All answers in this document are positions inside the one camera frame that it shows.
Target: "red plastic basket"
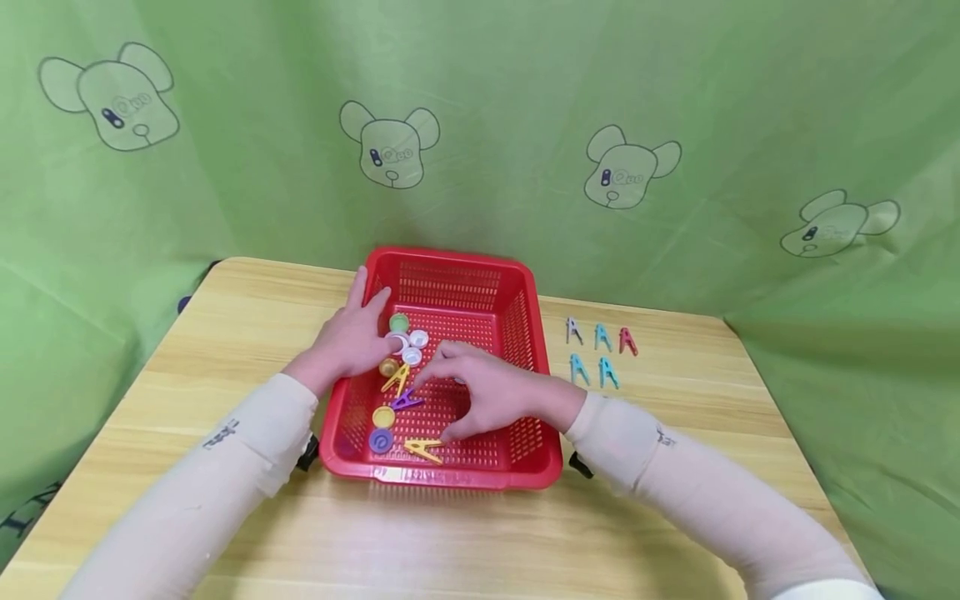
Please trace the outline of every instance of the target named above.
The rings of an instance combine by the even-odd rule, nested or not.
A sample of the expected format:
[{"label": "red plastic basket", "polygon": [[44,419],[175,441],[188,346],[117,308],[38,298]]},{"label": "red plastic basket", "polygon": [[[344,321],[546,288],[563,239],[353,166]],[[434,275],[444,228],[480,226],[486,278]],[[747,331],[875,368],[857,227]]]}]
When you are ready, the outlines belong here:
[{"label": "red plastic basket", "polygon": [[[533,274],[513,260],[474,254],[381,248],[367,259],[364,302],[390,286],[380,332],[395,312],[423,329],[430,341],[423,362],[411,370],[409,386],[441,340],[468,342],[522,369],[549,373],[546,343]],[[434,465],[403,448],[407,439],[436,439],[469,408],[466,386],[434,379],[417,393],[423,404],[397,411],[393,447],[374,453],[368,438],[372,412],[389,404],[396,388],[381,393],[386,379],[377,370],[337,382],[326,410],[320,456],[337,475],[384,483],[473,490],[543,489],[560,477],[560,435],[532,418],[467,440],[431,448]]]}]

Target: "cartoon dog print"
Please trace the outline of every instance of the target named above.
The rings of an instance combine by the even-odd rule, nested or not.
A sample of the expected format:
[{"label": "cartoon dog print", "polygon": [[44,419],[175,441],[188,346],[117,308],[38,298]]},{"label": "cartoon dog print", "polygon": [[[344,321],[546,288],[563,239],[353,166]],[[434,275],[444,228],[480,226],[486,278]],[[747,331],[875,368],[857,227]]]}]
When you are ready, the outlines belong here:
[{"label": "cartoon dog print", "polygon": [[784,235],[780,245],[794,256],[820,258],[849,248],[861,235],[886,233],[900,220],[900,205],[848,203],[847,192],[835,189],[807,203],[800,218],[804,226]]},{"label": "cartoon dog print", "polygon": [[633,208],[643,201],[650,180],[673,173],[682,153],[677,142],[666,142],[653,150],[628,144],[623,130],[608,125],[587,145],[587,157],[597,163],[597,168],[587,179],[584,191],[606,208]]},{"label": "cartoon dog print", "polygon": [[114,150],[147,148],[180,129],[177,115],[160,97],[174,86],[173,74],[143,44],[124,44],[117,60],[87,68],[50,57],[40,63],[39,78],[47,100],[60,110],[88,113],[100,139]]},{"label": "cartoon dog print", "polygon": [[426,108],[417,108],[404,121],[375,119],[359,102],[340,108],[340,127],[360,143],[360,170],[386,187],[406,189],[423,179],[420,152],[440,141],[440,122]]}]

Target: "right hand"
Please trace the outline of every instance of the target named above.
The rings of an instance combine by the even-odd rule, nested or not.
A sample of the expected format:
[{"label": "right hand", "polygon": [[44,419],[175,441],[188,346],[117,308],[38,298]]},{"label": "right hand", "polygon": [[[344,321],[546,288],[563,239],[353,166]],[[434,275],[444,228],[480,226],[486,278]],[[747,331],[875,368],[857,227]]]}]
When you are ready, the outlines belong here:
[{"label": "right hand", "polygon": [[506,427],[523,417],[545,420],[561,432],[569,429],[586,393],[561,379],[519,369],[463,342],[442,341],[413,389],[434,377],[457,377],[470,390],[470,408],[441,434],[449,443]]}]

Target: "green cloth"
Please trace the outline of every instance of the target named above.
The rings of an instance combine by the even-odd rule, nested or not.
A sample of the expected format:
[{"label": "green cloth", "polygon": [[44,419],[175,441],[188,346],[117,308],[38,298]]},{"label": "green cloth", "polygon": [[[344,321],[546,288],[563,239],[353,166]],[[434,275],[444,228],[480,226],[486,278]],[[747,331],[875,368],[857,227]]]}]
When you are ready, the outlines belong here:
[{"label": "green cloth", "polygon": [[4,5],[0,564],[211,260],[403,244],[727,318],[884,592],[955,595],[960,4]]}]

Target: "beige arm sleeve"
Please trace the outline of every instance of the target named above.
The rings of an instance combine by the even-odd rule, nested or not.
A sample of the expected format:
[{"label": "beige arm sleeve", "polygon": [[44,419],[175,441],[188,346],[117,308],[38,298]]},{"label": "beige arm sleeve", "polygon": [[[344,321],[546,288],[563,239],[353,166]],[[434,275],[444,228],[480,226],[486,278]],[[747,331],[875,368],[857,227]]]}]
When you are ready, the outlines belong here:
[{"label": "beige arm sleeve", "polygon": [[113,525],[61,598],[189,598],[247,516],[289,479],[316,409],[284,374],[254,390]]},{"label": "beige arm sleeve", "polygon": [[806,512],[642,409],[588,394],[566,436],[597,474],[735,568],[751,598],[769,600],[829,579],[875,593],[840,543]]}]

